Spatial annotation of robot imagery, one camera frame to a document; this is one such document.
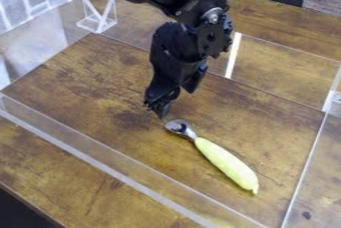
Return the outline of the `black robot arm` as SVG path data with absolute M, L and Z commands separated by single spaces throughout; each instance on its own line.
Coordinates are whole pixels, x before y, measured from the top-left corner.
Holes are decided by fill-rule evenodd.
M 172 20 L 154 33 L 150 61 L 154 77 L 145 106 L 166 117 L 181 91 L 194 92 L 208 70 L 208 59 L 218 58 L 232 45 L 233 23 L 228 0 L 127 0 L 146 3 Z

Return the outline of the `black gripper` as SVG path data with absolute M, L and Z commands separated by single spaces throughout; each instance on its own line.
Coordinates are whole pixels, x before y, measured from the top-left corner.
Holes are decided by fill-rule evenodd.
M 182 23 L 164 23 L 154 33 L 150 61 L 154 77 L 146 91 L 146 106 L 164 119 L 180 89 L 193 94 L 208 71 L 206 56 L 198 51 L 197 31 Z

